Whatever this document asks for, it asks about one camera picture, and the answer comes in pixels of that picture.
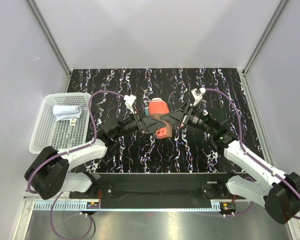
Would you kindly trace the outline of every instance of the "plastic crate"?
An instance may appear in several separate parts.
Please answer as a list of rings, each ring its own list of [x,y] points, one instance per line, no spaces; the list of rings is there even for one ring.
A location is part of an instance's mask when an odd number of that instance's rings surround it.
[[[42,149],[52,146],[54,149],[66,149],[83,144],[86,141],[89,110],[89,93],[57,93],[44,98],[36,119],[31,136],[29,151],[39,154]],[[70,126],[70,121],[57,121],[53,115],[54,105],[78,105],[82,109],[75,126]]]

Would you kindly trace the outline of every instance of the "white wall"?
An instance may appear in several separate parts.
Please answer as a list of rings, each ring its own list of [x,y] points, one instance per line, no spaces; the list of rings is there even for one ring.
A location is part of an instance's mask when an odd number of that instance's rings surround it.
[[[243,68],[280,0],[36,0],[70,68]]]
[[[300,175],[300,0],[288,4],[248,80],[275,163]]]
[[[41,102],[65,82],[26,1],[0,0],[0,240],[11,239],[15,227]]]

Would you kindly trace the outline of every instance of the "black marble table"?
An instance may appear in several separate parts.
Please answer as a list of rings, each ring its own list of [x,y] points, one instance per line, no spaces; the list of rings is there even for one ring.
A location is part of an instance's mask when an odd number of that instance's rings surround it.
[[[263,157],[256,129],[249,111],[245,92],[235,68],[163,68],[163,69],[75,69],[67,92],[93,94],[109,90],[137,97],[136,108],[148,106],[152,98],[167,102],[170,111],[190,100],[193,88],[213,88],[226,93],[237,106],[242,127],[243,142]],[[207,92],[198,106],[202,110],[222,107],[230,121],[230,129],[238,133],[238,121],[227,100],[217,93]],[[97,124],[106,118],[124,119],[129,113],[123,100],[111,94],[100,94],[92,102]],[[89,123],[86,140],[93,137]],[[75,171],[91,173],[204,173],[239,172],[241,169],[213,152],[207,135],[192,127],[174,129],[169,139],[156,139],[152,134],[135,132],[119,139],[113,154],[81,165]]]

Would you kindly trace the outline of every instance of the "towel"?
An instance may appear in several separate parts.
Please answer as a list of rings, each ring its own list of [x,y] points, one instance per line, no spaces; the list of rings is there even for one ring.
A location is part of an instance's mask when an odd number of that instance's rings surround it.
[[[52,113],[57,121],[69,121],[80,118],[82,110],[80,106],[54,105]]]

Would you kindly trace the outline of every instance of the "orange object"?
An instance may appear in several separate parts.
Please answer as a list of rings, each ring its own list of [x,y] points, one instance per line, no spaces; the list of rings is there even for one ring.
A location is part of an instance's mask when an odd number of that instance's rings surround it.
[[[160,120],[160,116],[163,114],[170,113],[168,105],[161,98],[153,98],[149,102],[149,116]],[[170,138],[172,137],[172,126],[170,123],[165,122],[166,127],[162,127],[155,131],[155,136],[158,139]]]

